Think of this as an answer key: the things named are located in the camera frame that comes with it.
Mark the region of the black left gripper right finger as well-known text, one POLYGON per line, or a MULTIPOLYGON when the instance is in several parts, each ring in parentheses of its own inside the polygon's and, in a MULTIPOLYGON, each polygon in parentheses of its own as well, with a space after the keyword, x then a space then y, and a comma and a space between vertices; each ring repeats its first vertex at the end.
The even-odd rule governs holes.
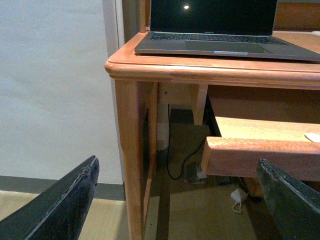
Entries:
POLYGON ((320 193, 266 159, 257 175, 268 210, 284 240, 320 238, 320 193))

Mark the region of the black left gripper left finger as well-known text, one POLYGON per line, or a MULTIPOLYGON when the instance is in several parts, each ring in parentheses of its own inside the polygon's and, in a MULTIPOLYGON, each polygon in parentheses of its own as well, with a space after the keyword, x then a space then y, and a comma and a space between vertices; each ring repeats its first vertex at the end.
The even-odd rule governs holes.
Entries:
POLYGON ((91 156, 0 222, 2 240, 77 240, 93 201, 100 171, 91 156))

